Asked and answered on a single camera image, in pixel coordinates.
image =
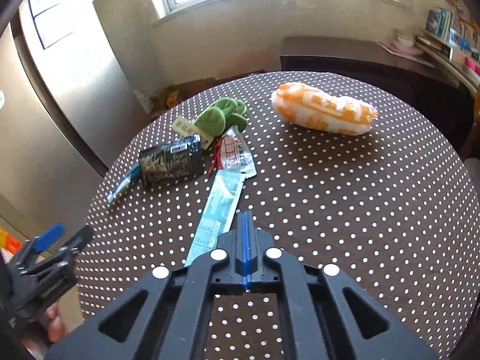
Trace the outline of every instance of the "human hand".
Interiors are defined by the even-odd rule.
[[[7,263],[10,259],[14,256],[10,252],[0,249],[4,261]],[[61,340],[64,335],[68,333],[65,323],[62,320],[62,316],[59,311],[58,303],[52,304],[48,309],[45,311],[45,316],[49,321],[47,334],[49,340],[52,344],[55,344],[57,341]],[[30,339],[24,340],[24,345],[26,347],[31,347]]]

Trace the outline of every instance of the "beige wall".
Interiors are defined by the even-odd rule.
[[[157,25],[150,0],[95,0],[117,59],[146,93],[170,83],[280,69],[291,35],[388,40],[393,29],[418,31],[428,10],[446,0],[221,0]]]

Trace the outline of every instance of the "round table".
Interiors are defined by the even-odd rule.
[[[350,137],[290,125],[270,96],[300,81],[349,95],[380,112],[370,133]],[[452,351],[475,306],[479,203],[457,153],[415,109],[383,90],[331,73],[277,72],[200,93],[140,132],[99,186],[87,217],[95,238],[78,259],[78,290],[88,318],[161,263],[183,267],[213,177],[137,184],[114,205],[106,194],[140,150],[175,139],[188,119],[223,96],[248,106],[244,137],[257,176],[245,181],[238,209],[277,247],[312,266],[335,263],[432,346]],[[205,155],[205,170],[212,162]],[[280,358],[273,295],[217,297],[205,359]]]

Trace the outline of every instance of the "snack wrapper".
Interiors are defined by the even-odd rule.
[[[237,126],[230,127],[215,146],[213,167],[241,172],[246,179],[257,174],[254,156]]]
[[[189,266],[198,256],[215,249],[218,236],[230,230],[244,181],[245,175],[241,172],[217,172],[185,266]]]
[[[348,96],[331,96],[300,82],[281,84],[272,93],[272,105],[290,123],[314,130],[361,135],[378,116],[372,105]]]
[[[162,143],[140,152],[138,163],[143,187],[168,179],[203,174],[200,135]]]

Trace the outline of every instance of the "stainless steel refrigerator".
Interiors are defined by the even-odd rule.
[[[0,38],[0,216],[75,232],[148,116],[92,0],[24,0]]]

